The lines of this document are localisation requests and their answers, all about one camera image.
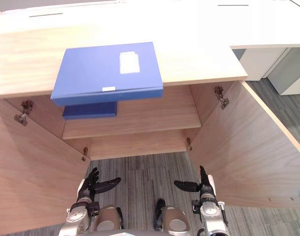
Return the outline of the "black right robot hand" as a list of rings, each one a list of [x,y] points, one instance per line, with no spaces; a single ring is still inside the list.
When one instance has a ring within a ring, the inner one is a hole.
[[[210,194],[213,197],[215,197],[216,194],[214,192],[212,185],[210,184],[208,175],[206,174],[206,171],[203,168],[203,166],[200,166],[200,177],[201,177],[200,184],[196,182],[190,182],[190,181],[175,180],[174,185],[186,192],[200,192],[200,196],[202,196],[203,194]]]

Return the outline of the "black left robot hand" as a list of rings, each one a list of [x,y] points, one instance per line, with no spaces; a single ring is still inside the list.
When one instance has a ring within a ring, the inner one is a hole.
[[[121,178],[117,177],[104,182],[99,182],[99,171],[97,167],[93,168],[78,191],[78,200],[84,197],[94,201],[95,195],[112,190],[121,182]]]

